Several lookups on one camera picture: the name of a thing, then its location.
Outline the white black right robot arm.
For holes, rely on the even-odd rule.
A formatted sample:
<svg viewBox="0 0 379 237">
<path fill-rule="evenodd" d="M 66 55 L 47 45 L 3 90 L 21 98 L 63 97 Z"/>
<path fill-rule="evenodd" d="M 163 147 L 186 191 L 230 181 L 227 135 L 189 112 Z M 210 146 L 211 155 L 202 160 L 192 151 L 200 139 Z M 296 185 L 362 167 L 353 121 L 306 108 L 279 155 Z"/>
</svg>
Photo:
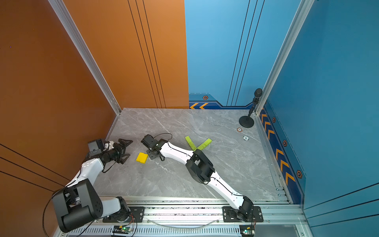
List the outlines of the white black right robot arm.
<svg viewBox="0 0 379 237">
<path fill-rule="evenodd" d="M 198 183 L 210 186 L 229 206 L 236 210 L 237 218 L 244 222 L 251 222 L 253 219 L 254 204 L 245 195 L 233 189 L 215 170 L 212 162 L 206 157 L 201 150 L 185 150 L 179 148 L 169 141 L 153 139 L 143 141 L 142 144 L 147 147 L 148 156 L 153 160 L 155 158 L 173 159 L 184 164 L 191 177 Z"/>
</svg>

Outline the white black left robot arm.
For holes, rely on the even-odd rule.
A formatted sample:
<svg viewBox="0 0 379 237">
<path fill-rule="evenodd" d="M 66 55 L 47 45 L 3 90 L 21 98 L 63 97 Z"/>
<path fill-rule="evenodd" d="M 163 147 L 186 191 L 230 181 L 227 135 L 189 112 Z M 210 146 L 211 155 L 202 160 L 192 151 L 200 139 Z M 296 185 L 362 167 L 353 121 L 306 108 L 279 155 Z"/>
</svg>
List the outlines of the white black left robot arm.
<svg viewBox="0 0 379 237">
<path fill-rule="evenodd" d="M 123 165 L 126 162 L 130 156 L 126 148 L 131 144 L 132 141 L 127 139 L 88 142 L 89 152 L 79 172 L 51 198 L 62 232 L 68 233 L 101 218 L 110 218 L 119 223 L 130 218 L 131 210 L 122 197 L 101 200 L 93 185 L 99 174 L 107 172 L 107 163 Z"/>
</svg>

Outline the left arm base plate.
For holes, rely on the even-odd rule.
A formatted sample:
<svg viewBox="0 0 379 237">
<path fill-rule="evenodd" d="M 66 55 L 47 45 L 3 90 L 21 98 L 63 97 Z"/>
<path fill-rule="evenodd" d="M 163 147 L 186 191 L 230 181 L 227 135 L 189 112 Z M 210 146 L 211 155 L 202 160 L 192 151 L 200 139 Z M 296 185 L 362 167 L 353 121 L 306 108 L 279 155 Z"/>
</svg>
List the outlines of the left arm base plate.
<svg viewBox="0 0 379 237">
<path fill-rule="evenodd" d="M 128 212 L 121 210 L 117 213 L 114 213 L 110 216 L 106 216 L 103 218 L 103 223 L 142 223 L 145 208 L 140 206 L 132 206 L 128 208 Z"/>
</svg>

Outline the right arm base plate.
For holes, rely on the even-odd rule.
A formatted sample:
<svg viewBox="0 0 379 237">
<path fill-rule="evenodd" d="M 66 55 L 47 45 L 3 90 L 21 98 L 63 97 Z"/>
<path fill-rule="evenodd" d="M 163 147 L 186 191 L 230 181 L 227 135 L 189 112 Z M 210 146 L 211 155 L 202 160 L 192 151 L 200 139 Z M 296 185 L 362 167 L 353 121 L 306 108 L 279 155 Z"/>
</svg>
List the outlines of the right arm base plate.
<svg viewBox="0 0 379 237">
<path fill-rule="evenodd" d="M 251 210 L 236 210 L 230 206 L 223 206 L 223 220 L 226 223 L 232 222 L 253 222 L 262 223 L 264 221 L 263 213 L 259 206 L 254 206 Z"/>
</svg>

